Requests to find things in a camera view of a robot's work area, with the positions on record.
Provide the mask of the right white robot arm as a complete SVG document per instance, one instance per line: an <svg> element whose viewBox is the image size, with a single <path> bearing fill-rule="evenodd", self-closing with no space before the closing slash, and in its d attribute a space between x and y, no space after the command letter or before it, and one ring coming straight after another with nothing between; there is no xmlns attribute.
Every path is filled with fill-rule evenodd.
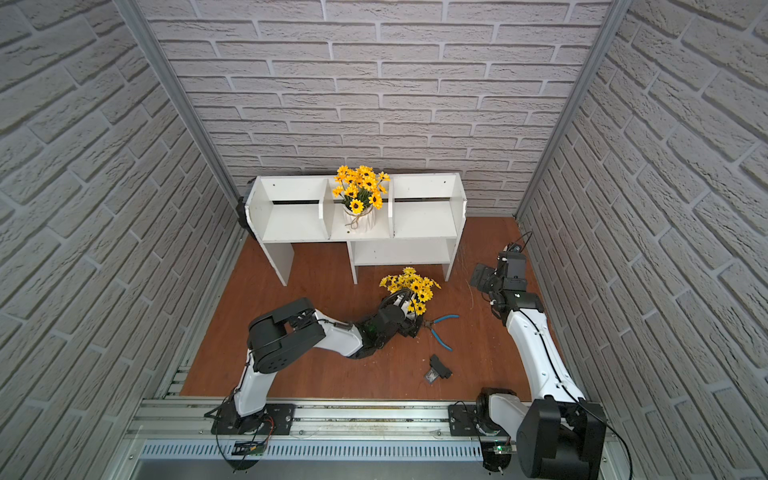
<svg viewBox="0 0 768 480"><path fill-rule="evenodd" d="M529 478L596 479L606 435L602 407L589 402L568 373L538 295L527 290L523 247L510 244L495 267L479 264L470 285L488 296L493 315L516 344L530 404L508 389L486 387L476 401L475 426L484 436L505 433Z"/></svg>

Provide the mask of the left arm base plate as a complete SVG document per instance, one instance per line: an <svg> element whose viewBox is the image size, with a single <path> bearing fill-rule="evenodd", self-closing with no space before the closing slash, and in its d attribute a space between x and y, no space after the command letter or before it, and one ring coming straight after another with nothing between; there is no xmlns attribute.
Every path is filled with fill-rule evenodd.
<svg viewBox="0 0 768 480"><path fill-rule="evenodd" d="M213 420L211 433L214 435L288 435L295 410L295 404L268 403L260 412L241 416L234 402L227 401L207 412L205 417Z"/></svg>

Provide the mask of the sunflower pot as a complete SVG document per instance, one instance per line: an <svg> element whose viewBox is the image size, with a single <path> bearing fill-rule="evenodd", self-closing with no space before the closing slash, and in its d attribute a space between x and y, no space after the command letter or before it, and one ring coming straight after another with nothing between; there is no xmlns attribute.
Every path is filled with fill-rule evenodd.
<svg viewBox="0 0 768 480"><path fill-rule="evenodd" d="M342 165L337 169L332 196L341 201L345 226L352 233L362 234L373 229L390 180L387 173L376 172L365 165L356 168Z"/></svg>
<svg viewBox="0 0 768 480"><path fill-rule="evenodd" d="M423 323L427 303L433 299L435 290L441 289L440 284L420 275L413 267L405 267L400 274L383 277L379 286L389 292L386 300L391 300L403 314L397 332L415 337Z"/></svg>

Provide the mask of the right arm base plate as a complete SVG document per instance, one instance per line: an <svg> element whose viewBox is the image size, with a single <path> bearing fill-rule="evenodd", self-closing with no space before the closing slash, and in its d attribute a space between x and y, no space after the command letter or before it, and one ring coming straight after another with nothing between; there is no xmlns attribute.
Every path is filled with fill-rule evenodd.
<svg viewBox="0 0 768 480"><path fill-rule="evenodd" d="M478 437L476 408L474 404L463 401L455 402L447 407L448 424L452 437Z"/></svg>

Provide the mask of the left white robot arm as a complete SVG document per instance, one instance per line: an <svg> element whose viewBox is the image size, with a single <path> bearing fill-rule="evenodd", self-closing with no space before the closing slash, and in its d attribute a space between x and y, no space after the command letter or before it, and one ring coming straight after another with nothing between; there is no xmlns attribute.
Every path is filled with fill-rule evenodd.
<svg viewBox="0 0 768 480"><path fill-rule="evenodd" d="M374 314L343 322L300 298L269 312L249 325L246 364L239 383L222 404L204 416L213 421L214 435L275 433L286 435L295 407L267 403L277 373L310 350L334 351L353 360L364 359L397 334L414 337L423 324L414 295L401 290L385 297Z"/></svg>

